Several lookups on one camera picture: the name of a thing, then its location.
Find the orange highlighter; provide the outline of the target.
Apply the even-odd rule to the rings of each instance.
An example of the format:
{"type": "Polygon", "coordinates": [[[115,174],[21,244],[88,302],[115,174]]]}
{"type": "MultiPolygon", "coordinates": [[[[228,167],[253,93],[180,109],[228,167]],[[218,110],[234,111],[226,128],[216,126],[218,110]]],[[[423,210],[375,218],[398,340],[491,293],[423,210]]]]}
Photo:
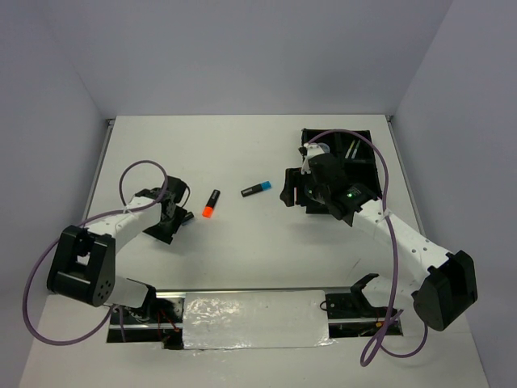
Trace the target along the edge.
{"type": "Polygon", "coordinates": [[[214,189],[208,198],[206,205],[204,206],[204,210],[202,212],[202,216],[205,218],[210,218],[213,215],[215,206],[217,201],[219,200],[221,191],[218,189],[214,189]]]}

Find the blue highlighter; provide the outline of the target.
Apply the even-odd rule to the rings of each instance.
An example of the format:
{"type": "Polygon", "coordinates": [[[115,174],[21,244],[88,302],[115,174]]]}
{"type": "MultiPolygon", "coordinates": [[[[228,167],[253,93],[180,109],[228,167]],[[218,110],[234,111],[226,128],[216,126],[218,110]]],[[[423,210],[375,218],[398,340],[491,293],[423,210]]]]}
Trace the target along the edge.
{"type": "Polygon", "coordinates": [[[271,183],[269,181],[265,181],[241,190],[241,195],[242,197],[248,197],[269,189],[271,189],[271,183]]]}

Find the yellow thin pen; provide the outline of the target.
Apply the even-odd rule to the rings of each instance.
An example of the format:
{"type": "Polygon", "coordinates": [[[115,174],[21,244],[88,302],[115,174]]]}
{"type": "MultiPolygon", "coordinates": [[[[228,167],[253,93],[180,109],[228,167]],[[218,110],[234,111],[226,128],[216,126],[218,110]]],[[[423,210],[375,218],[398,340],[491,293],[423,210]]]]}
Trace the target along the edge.
{"type": "Polygon", "coordinates": [[[349,158],[350,157],[351,152],[352,152],[354,146],[355,146],[355,140],[352,141],[351,144],[349,145],[348,150],[347,150],[347,152],[345,154],[345,158],[349,158]]]}

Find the green thin pen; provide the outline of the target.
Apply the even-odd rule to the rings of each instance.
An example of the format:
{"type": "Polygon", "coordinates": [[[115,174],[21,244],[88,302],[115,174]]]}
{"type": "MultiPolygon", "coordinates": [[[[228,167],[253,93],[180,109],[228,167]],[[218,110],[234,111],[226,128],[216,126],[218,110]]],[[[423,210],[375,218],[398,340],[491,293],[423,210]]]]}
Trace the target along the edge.
{"type": "Polygon", "coordinates": [[[355,148],[353,149],[352,151],[352,154],[351,154],[351,159],[355,159],[356,155],[357,155],[357,152],[358,152],[358,149],[359,149],[359,146],[360,146],[360,143],[361,141],[358,140],[355,144],[355,148]]]}

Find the pink highlighter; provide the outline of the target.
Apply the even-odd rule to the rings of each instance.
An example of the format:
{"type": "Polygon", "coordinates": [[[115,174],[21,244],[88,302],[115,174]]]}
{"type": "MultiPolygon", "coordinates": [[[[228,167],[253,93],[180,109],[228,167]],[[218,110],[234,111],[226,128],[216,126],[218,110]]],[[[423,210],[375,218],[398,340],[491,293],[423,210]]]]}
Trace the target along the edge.
{"type": "Polygon", "coordinates": [[[192,212],[187,212],[182,220],[182,223],[181,225],[182,226],[185,226],[186,224],[188,224],[190,221],[192,221],[193,219],[195,218],[194,214],[192,212]]]}

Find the clear round pin jar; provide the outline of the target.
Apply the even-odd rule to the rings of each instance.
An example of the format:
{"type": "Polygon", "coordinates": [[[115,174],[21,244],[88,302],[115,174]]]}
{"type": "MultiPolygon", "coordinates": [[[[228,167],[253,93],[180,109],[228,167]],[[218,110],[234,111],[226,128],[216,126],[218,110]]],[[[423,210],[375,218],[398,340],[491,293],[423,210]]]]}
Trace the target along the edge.
{"type": "Polygon", "coordinates": [[[326,143],[320,142],[318,145],[326,154],[330,153],[330,147],[326,143]]]}

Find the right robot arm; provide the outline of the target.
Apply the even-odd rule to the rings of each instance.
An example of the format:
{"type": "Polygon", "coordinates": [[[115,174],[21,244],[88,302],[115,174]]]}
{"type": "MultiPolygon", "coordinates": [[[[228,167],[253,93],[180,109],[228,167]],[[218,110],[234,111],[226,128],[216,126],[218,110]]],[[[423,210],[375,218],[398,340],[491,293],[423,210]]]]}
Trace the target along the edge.
{"type": "Polygon", "coordinates": [[[472,257],[451,253],[385,209],[372,190],[347,178],[334,155],[319,154],[288,168],[280,199],[288,207],[322,205],[335,219],[396,251],[416,283],[414,310],[429,328],[444,331],[477,301],[472,257]]]}

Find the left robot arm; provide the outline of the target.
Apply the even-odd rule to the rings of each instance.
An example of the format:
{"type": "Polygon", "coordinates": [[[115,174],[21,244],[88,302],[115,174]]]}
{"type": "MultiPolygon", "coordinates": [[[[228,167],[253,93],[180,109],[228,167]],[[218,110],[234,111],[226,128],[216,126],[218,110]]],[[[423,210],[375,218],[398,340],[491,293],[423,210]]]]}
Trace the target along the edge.
{"type": "Polygon", "coordinates": [[[122,213],[65,228],[48,274],[48,290],[94,307],[123,306],[142,323],[153,320],[160,309],[156,289],[117,276],[116,256],[140,234],[171,244],[187,216],[179,202],[189,190],[181,179],[169,176],[163,195],[160,188],[142,189],[122,213]]]}

